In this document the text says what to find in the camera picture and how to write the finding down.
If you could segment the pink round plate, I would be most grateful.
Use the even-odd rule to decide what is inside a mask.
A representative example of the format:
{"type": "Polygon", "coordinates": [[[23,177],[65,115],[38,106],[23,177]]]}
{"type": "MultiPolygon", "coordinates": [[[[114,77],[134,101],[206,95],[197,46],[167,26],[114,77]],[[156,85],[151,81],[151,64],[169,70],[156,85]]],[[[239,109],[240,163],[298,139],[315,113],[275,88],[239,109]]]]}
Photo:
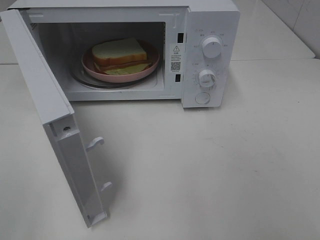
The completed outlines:
{"type": "MultiPolygon", "coordinates": [[[[105,42],[122,40],[122,39],[120,38],[112,39],[105,42]]],[[[95,46],[93,45],[92,47],[88,48],[81,56],[81,63],[84,70],[91,77],[97,80],[109,82],[109,83],[129,83],[129,82],[137,81],[147,77],[148,75],[152,74],[153,71],[155,71],[156,68],[158,67],[161,55],[159,54],[159,51],[157,50],[157,48],[154,47],[152,44],[144,40],[140,40],[140,39],[136,39],[136,40],[139,42],[140,46],[146,51],[147,60],[152,61],[152,66],[150,66],[148,69],[145,69],[138,73],[128,74],[128,75],[108,75],[103,73],[102,71],[99,71],[99,70],[96,71],[93,63],[94,59],[92,55],[92,47],[95,46]]]]}

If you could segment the white microwave door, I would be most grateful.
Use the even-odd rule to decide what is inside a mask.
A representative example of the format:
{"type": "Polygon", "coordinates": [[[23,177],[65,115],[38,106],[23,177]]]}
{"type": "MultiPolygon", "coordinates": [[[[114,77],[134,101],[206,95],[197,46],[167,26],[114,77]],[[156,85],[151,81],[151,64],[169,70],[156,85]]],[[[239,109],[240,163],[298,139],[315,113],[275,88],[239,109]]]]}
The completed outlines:
{"type": "Polygon", "coordinates": [[[6,10],[0,18],[44,131],[90,228],[107,218],[88,158],[88,151],[103,144],[104,139],[96,137],[84,145],[74,109],[34,39],[26,12],[6,10]]]}

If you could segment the round door release button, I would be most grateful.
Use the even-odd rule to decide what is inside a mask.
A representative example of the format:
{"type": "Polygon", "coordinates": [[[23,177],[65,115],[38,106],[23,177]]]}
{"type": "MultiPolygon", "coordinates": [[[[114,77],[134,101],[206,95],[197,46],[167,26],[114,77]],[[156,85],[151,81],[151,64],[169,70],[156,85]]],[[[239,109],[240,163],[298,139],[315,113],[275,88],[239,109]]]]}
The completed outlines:
{"type": "Polygon", "coordinates": [[[198,93],[198,94],[195,96],[195,101],[196,101],[198,104],[207,104],[207,103],[210,101],[210,94],[207,93],[207,92],[198,93]]]}

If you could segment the white lower timer knob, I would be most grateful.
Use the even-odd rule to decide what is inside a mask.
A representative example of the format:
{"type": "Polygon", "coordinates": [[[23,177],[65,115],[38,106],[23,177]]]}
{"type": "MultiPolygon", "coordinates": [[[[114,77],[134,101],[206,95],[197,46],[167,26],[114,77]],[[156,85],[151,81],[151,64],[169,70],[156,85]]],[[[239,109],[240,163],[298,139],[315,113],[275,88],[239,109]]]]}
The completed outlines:
{"type": "Polygon", "coordinates": [[[204,69],[198,75],[199,85],[203,88],[211,88],[216,83],[216,74],[210,69],[204,69]]]}

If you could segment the white warning label sticker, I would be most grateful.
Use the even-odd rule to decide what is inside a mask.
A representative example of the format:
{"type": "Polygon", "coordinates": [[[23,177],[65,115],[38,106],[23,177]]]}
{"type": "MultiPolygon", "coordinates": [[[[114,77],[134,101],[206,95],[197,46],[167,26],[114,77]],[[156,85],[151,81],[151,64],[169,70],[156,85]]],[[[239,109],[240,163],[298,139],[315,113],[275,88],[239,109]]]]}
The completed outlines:
{"type": "Polygon", "coordinates": [[[182,43],[170,44],[169,47],[169,70],[172,73],[179,73],[182,70],[183,62],[183,47],[182,43]]]}

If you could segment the white bread top slice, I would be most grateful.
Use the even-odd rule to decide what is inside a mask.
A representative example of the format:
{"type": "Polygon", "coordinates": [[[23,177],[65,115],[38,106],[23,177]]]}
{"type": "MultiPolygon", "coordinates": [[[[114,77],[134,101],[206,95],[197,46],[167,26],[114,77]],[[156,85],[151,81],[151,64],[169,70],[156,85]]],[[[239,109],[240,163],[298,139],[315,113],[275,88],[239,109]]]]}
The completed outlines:
{"type": "Polygon", "coordinates": [[[147,52],[135,38],[106,41],[91,48],[93,60],[100,66],[114,66],[145,61],[147,52]]]}

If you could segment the white microwave oven body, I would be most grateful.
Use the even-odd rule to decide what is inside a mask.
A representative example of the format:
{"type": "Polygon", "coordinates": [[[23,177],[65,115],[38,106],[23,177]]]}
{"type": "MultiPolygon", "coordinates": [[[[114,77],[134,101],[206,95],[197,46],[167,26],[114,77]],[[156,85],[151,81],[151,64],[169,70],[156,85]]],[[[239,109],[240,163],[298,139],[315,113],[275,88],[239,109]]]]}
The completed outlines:
{"type": "Polygon", "coordinates": [[[185,108],[218,107],[222,102],[240,18],[231,0],[18,0],[8,10],[26,13],[31,33],[69,102],[180,99],[185,108]],[[202,51],[209,36],[222,42],[216,58],[202,51]],[[70,64],[87,49],[127,38],[158,50],[155,87],[98,89],[71,76],[70,64]],[[181,72],[170,71],[170,44],[183,44],[181,72]],[[202,70],[215,73],[214,86],[200,86],[202,70]],[[199,93],[210,94],[210,101],[198,104],[199,93]]]}

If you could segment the white upper power knob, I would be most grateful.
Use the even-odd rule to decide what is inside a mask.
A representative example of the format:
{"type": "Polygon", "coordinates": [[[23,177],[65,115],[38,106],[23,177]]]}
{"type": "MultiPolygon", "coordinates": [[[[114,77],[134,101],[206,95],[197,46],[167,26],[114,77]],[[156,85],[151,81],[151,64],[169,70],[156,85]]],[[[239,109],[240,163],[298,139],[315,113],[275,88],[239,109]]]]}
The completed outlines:
{"type": "Polygon", "coordinates": [[[201,43],[202,53],[209,59],[214,59],[222,52],[222,41],[217,36],[208,36],[201,43]]]}

